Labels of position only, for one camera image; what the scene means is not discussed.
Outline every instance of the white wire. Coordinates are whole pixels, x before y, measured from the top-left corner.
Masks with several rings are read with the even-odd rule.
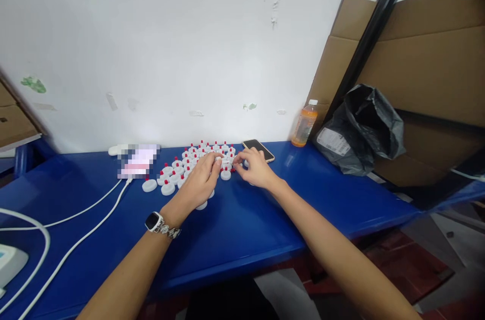
[[[454,172],[455,174],[458,174],[458,175],[461,175],[463,177],[466,177],[467,179],[472,179],[472,180],[478,180],[478,181],[482,181],[482,182],[485,182],[485,177],[483,176],[471,176],[471,175],[467,175],[461,171],[457,171],[455,169],[451,169],[450,170],[451,172]]]
[[[50,224],[47,224],[47,225],[44,225],[44,228],[49,228],[49,227],[52,227],[54,225],[57,225],[57,224],[60,224],[60,223],[63,223],[63,222],[67,222],[68,220],[71,220],[85,212],[87,212],[88,210],[92,209],[93,207],[95,207],[96,205],[98,205],[105,197],[107,197],[109,194],[111,194],[111,192],[119,185],[119,183],[121,182],[121,180],[119,180],[115,186],[113,186],[113,188],[108,191],[101,199],[99,199],[97,202],[95,202],[93,205],[91,205],[90,207],[84,209],[83,211],[80,211],[78,214],[75,214],[73,216],[70,216],[68,218],[65,218],[65,219],[62,219],[61,221],[58,221],[58,222],[55,222],[55,223],[50,223]],[[0,228],[0,232],[5,232],[5,231],[24,231],[24,230],[36,230],[38,229],[37,227],[13,227],[13,228]]]
[[[121,195],[123,195],[123,192],[125,191],[126,187],[128,186],[128,184],[131,182],[132,179],[128,179],[126,180],[126,184],[125,186],[123,187],[123,189],[121,190],[120,192],[120,195],[118,195],[118,199],[116,200],[116,203],[115,205],[113,206],[113,208],[110,210],[110,212],[103,218],[103,220],[101,220],[98,225],[96,225],[93,229],[91,229],[86,235],[84,235],[84,237],[82,237],[81,239],[79,239],[77,241],[76,244],[74,244],[71,249],[69,249],[67,251],[67,253],[64,255],[64,257],[62,257],[61,261],[59,262],[59,264],[57,265],[56,269],[54,270],[54,272],[52,272],[52,275],[49,277],[49,279],[46,281],[46,283],[42,286],[42,288],[40,289],[39,293],[37,293],[37,295],[34,297],[34,299],[32,300],[32,302],[29,304],[29,306],[25,309],[25,311],[22,313],[22,315],[20,315],[19,317],[19,320],[23,320],[29,313],[29,311],[32,309],[32,307],[36,304],[36,302],[39,300],[39,298],[42,296],[42,294],[44,293],[45,289],[49,286],[49,284],[52,282],[52,280],[54,279],[54,277],[57,275],[57,273],[59,272],[59,270],[61,269],[62,265],[64,264],[64,262],[67,260],[67,257],[69,257],[69,255],[72,253],[72,251],[74,249],[76,249],[76,247],[81,244],[87,237],[89,237],[96,229],[98,229],[101,224],[103,224],[106,219],[108,219],[110,217],[110,215],[114,212],[114,210],[116,209],[116,207],[118,206],[118,203],[120,202],[120,199],[121,199]]]
[[[0,213],[7,214],[7,215],[10,215],[10,216],[13,216],[13,217],[17,217],[17,218],[23,219],[26,222],[29,222],[29,223],[35,225],[35,228],[36,229],[37,228],[40,229],[40,231],[42,232],[42,234],[44,234],[44,239],[45,239],[44,252],[42,253],[42,256],[40,257],[37,266],[35,267],[35,269],[32,272],[32,274],[29,276],[29,278],[27,279],[27,281],[25,281],[25,283],[23,284],[23,286],[17,291],[17,293],[14,296],[12,296],[12,298],[9,300],[9,302],[7,302],[0,309],[0,314],[1,314],[2,312],[4,312],[7,309],[7,307],[10,306],[10,304],[12,302],[15,301],[15,299],[17,297],[19,297],[19,295],[22,293],[22,291],[27,287],[27,285],[30,283],[30,281],[32,281],[32,279],[34,278],[34,276],[39,271],[40,266],[42,266],[42,263],[44,262],[44,259],[47,256],[47,252],[49,252],[49,247],[51,245],[51,236],[49,235],[49,232],[47,231],[47,229],[41,223],[39,223],[35,219],[32,219],[31,217],[28,217],[26,215],[20,214],[20,213],[18,213],[16,211],[7,210],[7,209],[3,209],[3,208],[0,208]]]

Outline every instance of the black garbage bag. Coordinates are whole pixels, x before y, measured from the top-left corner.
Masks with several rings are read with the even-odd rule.
[[[403,120],[382,93],[359,84],[313,142],[342,173],[365,176],[374,169],[375,154],[395,159],[406,152],[403,134]]]

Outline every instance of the white wall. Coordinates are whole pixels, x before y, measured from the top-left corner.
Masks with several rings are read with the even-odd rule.
[[[286,140],[341,0],[275,1],[0,0],[0,67],[61,152]]]

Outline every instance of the phone case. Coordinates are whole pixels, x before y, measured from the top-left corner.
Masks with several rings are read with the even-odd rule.
[[[264,149],[265,149],[266,151],[268,151],[269,153],[271,153],[271,151],[270,151],[270,150],[268,150],[268,149],[265,147],[265,145],[264,145],[264,144],[262,144],[261,142],[259,142],[259,144],[260,144],[261,146],[263,146],[263,147],[264,147]],[[245,148],[249,149],[249,147],[247,147],[247,146],[246,146],[246,142],[245,142],[245,141],[243,141],[243,142],[242,142],[242,145],[243,145]],[[266,160],[266,162],[273,162],[273,161],[274,161],[274,155],[273,155],[272,153],[271,153],[271,155],[273,156],[273,158],[267,159],[267,160]]]

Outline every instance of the orange juice bottle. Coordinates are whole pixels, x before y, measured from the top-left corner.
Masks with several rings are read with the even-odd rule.
[[[292,144],[296,147],[303,147],[307,143],[308,136],[313,128],[313,124],[317,120],[317,103],[318,101],[316,99],[311,99],[308,101],[308,105],[302,109],[300,119],[298,120],[298,124],[292,138]]]

